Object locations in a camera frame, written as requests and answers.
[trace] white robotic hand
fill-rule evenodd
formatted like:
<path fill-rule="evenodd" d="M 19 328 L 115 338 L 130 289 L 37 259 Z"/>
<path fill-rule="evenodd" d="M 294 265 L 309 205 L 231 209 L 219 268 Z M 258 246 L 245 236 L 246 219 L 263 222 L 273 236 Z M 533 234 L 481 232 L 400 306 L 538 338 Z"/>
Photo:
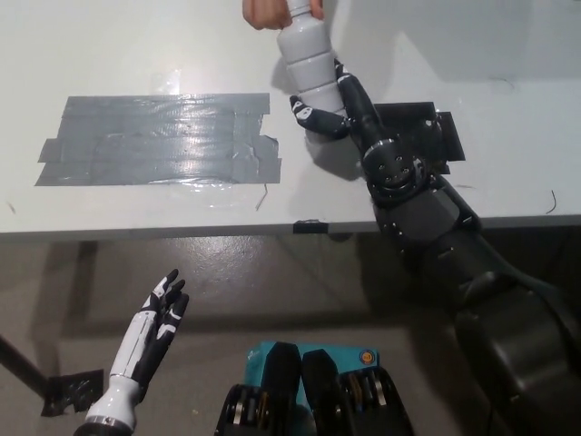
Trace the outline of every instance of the white robotic hand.
<path fill-rule="evenodd" d="M 129 436 L 135 430 L 135 406 L 172 343 L 188 305 L 184 280 L 173 270 L 155 287 L 133 317 L 110 372 L 109 389 L 87 412 L 74 436 Z"/>

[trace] white plastic bottle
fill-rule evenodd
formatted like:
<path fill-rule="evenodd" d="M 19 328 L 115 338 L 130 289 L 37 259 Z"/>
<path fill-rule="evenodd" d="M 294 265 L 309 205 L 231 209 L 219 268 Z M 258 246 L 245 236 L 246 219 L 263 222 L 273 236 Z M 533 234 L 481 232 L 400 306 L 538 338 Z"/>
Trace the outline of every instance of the white plastic bottle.
<path fill-rule="evenodd" d="M 287 0 L 292 25 L 278 37 L 282 58 L 303 103 L 345 114 L 327 26 L 310 13 L 310 0 Z"/>

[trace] human hand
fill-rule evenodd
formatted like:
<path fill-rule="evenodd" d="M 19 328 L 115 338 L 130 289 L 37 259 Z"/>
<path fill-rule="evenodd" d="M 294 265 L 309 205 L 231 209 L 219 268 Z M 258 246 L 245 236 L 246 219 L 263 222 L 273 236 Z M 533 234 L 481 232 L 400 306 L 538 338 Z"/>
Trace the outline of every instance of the human hand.
<path fill-rule="evenodd" d="M 323 19 L 323 0 L 310 0 L 312 16 Z M 286 0 L 242 0 L 242 15 L 257 30 L 282 29 L 292 19 Z"/>

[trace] bottle cap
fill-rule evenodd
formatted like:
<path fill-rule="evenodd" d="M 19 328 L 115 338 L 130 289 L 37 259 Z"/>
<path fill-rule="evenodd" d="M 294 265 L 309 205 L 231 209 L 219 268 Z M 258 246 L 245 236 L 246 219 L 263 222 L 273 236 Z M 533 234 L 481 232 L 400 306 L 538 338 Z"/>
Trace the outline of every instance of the bottle cap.
<path fill-rule="evenodd" d="M 287 0 L 287 5 L 292 17 L 310 12 L 310 0 Z"/>

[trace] tape strip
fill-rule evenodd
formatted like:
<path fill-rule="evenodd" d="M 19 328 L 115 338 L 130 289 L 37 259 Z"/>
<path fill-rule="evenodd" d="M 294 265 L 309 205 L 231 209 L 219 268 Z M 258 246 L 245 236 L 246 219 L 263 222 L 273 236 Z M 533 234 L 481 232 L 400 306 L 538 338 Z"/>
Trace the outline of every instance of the tape strip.
<path fill-rule="evenodd" d="M 281 160 L 266 168 L 248 159 L 46 163 L 36 186 L 279 183 L 280 170 Z"/>
<path fill-rule="evenodd" d="M 266 115 L 271 112 L 271 98 L 269 94 L 73 96 L 66 102 L 63 118 L 152 115 L 162 119 L 188 118 L 202 109 Z"/>
<path fill-rule="evenodd" d="M 123 138 L 47 139 L 38 162 L 126 162 L 159 160 L 219 160 L 234 156 L 256 157 L 269 163 L 278 159 L 279 145 L 267 136 L 252 144 L 214 142 L 211 138 Z"/>
<path fill-rule="evenodd" d="M 268 94 L 70 97 L 36 185 L 279 183 Z"/>

